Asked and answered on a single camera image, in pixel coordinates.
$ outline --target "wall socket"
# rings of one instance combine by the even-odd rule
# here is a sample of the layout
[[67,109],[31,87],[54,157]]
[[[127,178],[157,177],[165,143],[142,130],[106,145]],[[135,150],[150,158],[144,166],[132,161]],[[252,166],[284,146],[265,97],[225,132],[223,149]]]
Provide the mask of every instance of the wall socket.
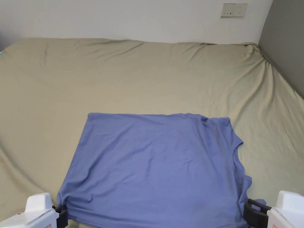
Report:
[[247,10],[247,6],[247,3],[224,3],[221,17],[244,17]]

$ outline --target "bed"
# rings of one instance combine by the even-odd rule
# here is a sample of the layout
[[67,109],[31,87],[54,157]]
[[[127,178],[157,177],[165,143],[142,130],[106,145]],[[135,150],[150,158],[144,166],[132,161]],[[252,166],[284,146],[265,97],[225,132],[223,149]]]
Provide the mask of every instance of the bed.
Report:
[[24,39],[0,55],[0,107],[0,220],[56,203],[90,112],[230,117],[249,197],[304,194],[304,100],[255,44]]

